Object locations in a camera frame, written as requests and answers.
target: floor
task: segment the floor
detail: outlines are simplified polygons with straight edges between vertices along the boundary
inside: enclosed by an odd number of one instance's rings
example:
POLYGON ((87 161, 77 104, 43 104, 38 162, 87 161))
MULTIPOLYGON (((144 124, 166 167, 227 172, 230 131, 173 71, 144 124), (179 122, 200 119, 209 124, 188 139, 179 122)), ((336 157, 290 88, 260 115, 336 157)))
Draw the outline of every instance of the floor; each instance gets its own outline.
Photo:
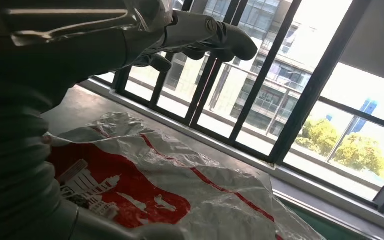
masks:
MULTIPOLYGON (((218 161, 227 168, 241 169, 247 172, 259 174, 262 178, 266 178, 267 174, 252 166, 249 166, 235 158, 232 158, 218 150, 215 150, 195 139, 188 137, 180 132, 177 132, 159 122, 156 122, 146 116, 143 116, 133 110, 124 107, 118 103, 108 100, 102 96, 94 94, 82 87, 75 86, 70 89, 61 103, 55 109, 44 113, 42 116, 49 121, 49 131, 54 135, 59 135, 67 131, 82 127, 88 124, 107 112, 128 112, 134 117, 143 119, 146 124, 155 130, 160 130, 164 134, 177 138, 179 141, 188 145, 191 149, 201 154, 208 156, 214 161, 218 161)), ((327 215, 336 219, 342 220, 366 234, 378 236, 384 239, 384 229, 374 224, 364 221, 356 216, 353 216, 341 209, 338 209, 320 199, 311 196, 299 189, 296 189, 276 178, 271 178, 272 188, 283 194, 287 194, 293 199, 306 203, 327 215)))

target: tree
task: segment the tree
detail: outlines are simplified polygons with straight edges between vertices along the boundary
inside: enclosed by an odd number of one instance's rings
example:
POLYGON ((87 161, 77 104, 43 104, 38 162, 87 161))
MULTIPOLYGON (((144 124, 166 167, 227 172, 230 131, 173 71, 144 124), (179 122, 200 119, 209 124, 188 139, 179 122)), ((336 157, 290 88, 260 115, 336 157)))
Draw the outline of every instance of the tree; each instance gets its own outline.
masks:
POLYGON ((327 157, 339 140, 339 134, 327 119, 308 119, 295 143, 327 157))
POLYGON ((357 171, 368 169, 378 176, 384 170, 384 156, 379 142, 359 133, 345 137, 333 160, 357 171))
MULTIPOLYGON (((295 143, 327 157, 339 138, 335 127, 327 119, 308 119, 295 143)), ((360 133, 346 136, 333 160, 357 171, 368 169, 378 176, 384 175, 384 155, 379 143, 360 133)))

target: skyscraper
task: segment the skyscraper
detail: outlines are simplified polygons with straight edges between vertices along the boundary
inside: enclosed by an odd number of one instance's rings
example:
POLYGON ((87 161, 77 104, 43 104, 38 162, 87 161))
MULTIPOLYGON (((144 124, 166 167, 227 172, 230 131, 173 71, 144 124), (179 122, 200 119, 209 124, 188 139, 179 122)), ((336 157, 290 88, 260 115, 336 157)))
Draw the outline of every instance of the skyscraper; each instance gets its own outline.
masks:
MULTIPOLYGON (((366 101, 364 102, 363 106, 361 106, 360 111, 362 111, 363 113, 371 115, 375 111, 377 106, 378 106, 377 101, 374 101, 374 100, 371 100, 370 98, 367 98, 366 101)), ((367 122, 367 120, 355 116, 352 119, 352 122, 348 128, 348 131, 346 132, 346 135, 349 135, 351 133, 360 132, 363 129, 366 122, 367 122)))

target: building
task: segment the building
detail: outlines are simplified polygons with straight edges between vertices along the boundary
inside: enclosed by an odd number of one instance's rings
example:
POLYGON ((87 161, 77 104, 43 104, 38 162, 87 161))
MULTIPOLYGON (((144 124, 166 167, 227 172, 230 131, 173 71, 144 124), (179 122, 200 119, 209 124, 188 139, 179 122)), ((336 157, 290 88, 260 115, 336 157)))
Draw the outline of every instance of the building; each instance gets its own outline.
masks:
MULTIPOLYGON (((349 0, 303 1, 264 80, 244 127, 251 128, 260 134, 279 136, 350 2, 349 0), (324 11, 320 16, 314 9, 329 11, 324 11)), ((194 1, 191 11, 222 21, 229 8, 229 3, 229 0, 194 1)), ((291 3, 291 0, 249 0, 247 2, 238 26, 252 38, 259 47, 259 51, 250 61, 235 58, 221 66, 204 106, 204 114, 212 115, 212 118, 217 117, 217 121, 221 121, 225 125, 235 124, 291 3)), ((182 4, 181 0, 173 1, 176 9, 180 9, 182 4)), ((201 60, 191 60, 182 53, 176 54, 164 83, 162 93, 164 97, 181 103, 187 109, 207 60, 208 56, 201 60)), ((151 67, 145 69, 133 67, 129 79, 152 90, 158 74, 151 67)), ((142 97, 147 99, 150 98, 150 95, 142 97)), ((186 112, 186 110, 180 111, 179 107, 181 106, 169 109, 169 111, 186 112)), ((203 126, 212 129, 211 124, 203 126)))
MULTIPOLYGON (((228 0, 196 1, 192 6, 192 12, 204 13, 218 21, 222 21, 228 10, 229 3, 228 0)), ((179 8, 179 1, 173 1, 173 5, 179 8)), ((207 103, 208 108, 206 109, 226 117, 227 121, 230 117, 233 118, 233 122, 234 119, 238 118, 290 5, 291 1, 288 0, 248 1, 239 27, 252 37, 256 45, 260 46, 260 49, 257 56, 250 62, 243 62, 235 58, 230 65, 223 65, 220 70, 220 78, 217 79, 214 85, 214 91, 210 96, 207 103)), ((299 23, 294 22, 280 48, 280 54, 286 55, 291 51, 299 27, 299 23)), ((203 60, 202 65, 199 67, 197 77, 191 77, 195 85, 200 80, 207 58, 203 60)), ((177 54, 175 56, 172 69, 164 84, 166 88, 177 91, 185 68, 192 67, 188 66, 187 62, 189 61, 185 55, 177 54)), ((307 85, 312 70, 312 68, 303 67, 302 63, 279 55, 270 69, 266 83, 261 88, 246 123, 278 136, 294 109, 301 92, 307 85)))
MULTIPOLYGON (((364 102, 363 106, 361 106, 360 111, 362 111, 363 113, 372 115, 377 106, 378 106, 377 101, 374 101, 374 100, 371 100, 370 98, 368 98, 364 102)), ((363 129, 366 122, 367 122, 367 120, 355 116, 352 119, 351 124, 349 125, 349 128, 346 132, 346 135, 349 135, 351 133, 360 132, 363 129)))

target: window frame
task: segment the window frame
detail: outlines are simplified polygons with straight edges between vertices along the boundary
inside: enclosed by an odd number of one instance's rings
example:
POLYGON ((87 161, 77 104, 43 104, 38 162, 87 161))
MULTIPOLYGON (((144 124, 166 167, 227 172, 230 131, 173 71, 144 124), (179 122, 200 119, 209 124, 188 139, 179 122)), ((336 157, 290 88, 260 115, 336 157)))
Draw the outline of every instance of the window frame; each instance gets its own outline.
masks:
MULTIPOLYGON (((240 23, 240 19, 242 14, 247 7, 248 1, 239 1, 232 0, 224 21, 226 23, 231 23, 233 25, 238 25, 240 23)), ((329 80, 329 77, 336 67, 342 52, 344 51, 349 39, 351 38, 354 29, 357 24, 363 17, 364 12, 366 11, 370 0, 353 0, 351 6, 349 7, 344 19, 342 20, 338 30, 336 31, 331 43, 329 44, 327 50, 325 51, 322 59, 320 60, 319 65, 314 70, 312 76, 308 80, 307 87, 301 94, 301 97, 296 101, 295 108, 293 109, 289 120, 283 127, 280 135, 278 136, 277 142, 274 144, 273 150, 269 155, 262 154, 248 146, 245 146, 236 141, 239 132, 242 129, 243 124, 246 122, 246 118, 249 115, 251 108, 258 97, 259 91, 263 87, 263 83, 266 79, 266 76, 269 74, 271 66, 276 62, 276 56, 278 55, 283 42, 286 39, 288 30, 290 29, 293 18, 295 16, 298 7, 300 6, 301 0, 294 0, 287 12, 287 15, 280 27, 279 33, 277 34, 274 42, 272 43, 271 50, 268 52, 268 55, 265 58, 263 66, 261 66, 261 70, 256 78, 254 85, 249 93, 249 97, 247 98, 245 105, 242 106, 242 110, 238 116, 238 121, 236 122, 233 132, 230 137, 221 136, 205 127, 198 125, 198 119, 201 114, 203 114, 203 104, 208 100, 210 95, 210 91, 214 85, 217 74, 219 73, 222 62, 215 58, 215 56, 210 55, 207 59, 207 63, 204 65, 201 77, 199 82, 197 82, 197 91, 193 96, 193 99, 190 103, 188 113, 185 118, 179 117, 167 110, 164 110, 157 106, 158 99, 161 95, 161 91, 167 78, 167 73, 161 73, 158 76, 157 84, 154 89, 154 93, 152 95, 151 101, 146 101, 140 96, 136 96, 132 93, 125 91, 126 82, 129 76, 129 68, 117 71, 114 77, 114 82, 111 85, 111 88, 116 90, 121 96, 127 97, 137 103, 140 103, 153 111, 156 111, 166 117, 169 117, 189 128, 192 128, 196 131, 199 131, 202 134, 212 138, 213 140, 218 141, 221 144, 225 144, 227 146, 233 147, 236 150, 239 150, 247 155, 250 155, 254 158, 264 160, 269 163, 275 163, 281 165, 282 167, 287 168, 288 170, 294 171, 300 176, 304 176, 310 180, 314 180, 317 183, 322 184, 323 186, 328 187, 334 191, 337 191, 341 194, 349 196, 360 203, 364 203, 366 206, 371 208, 376 208, 380 213, 384 213, 384 187, 378 192, 373 201, 367 201, 366 199, 362 199, 361 197, 354 195, 350 192, 346 192, 345 190, 326 182, 322 179, 316 178, 300 169, 297 169, 293 166, 290 166, 283 161, 285 159, 286 154, 291 149, 293 142, 298 136, 299 131, 301 130, 301 124, 305 122, 310 111, 312 110, 314 104, 317 101, 335 107, 339 110, 342 110, 346 113, 358 116, 366 121, 378 124, 384 127, 384 120, 379 119, 377 117, 371 116, 367 113, 364 113, 360 110, 348 107, 346 105, 340 104, 338 102, 329 100, 320 96, 321 91, 323 90, 326 82, 329 80)), ((183 11, 189 11, 192 5, 192 0, 186 0, 182 7, 183 11)), ((174 55, 167 54, 166 58, 169 61, 173 61, 174 55)), ((301 71, 299 75, 300 81, 303 81, 305 77, 303 75, 306 74, 305 71, 301 71)), ((283 103, 281 109, 284 109, 288 104, 288 100, 283 103)))

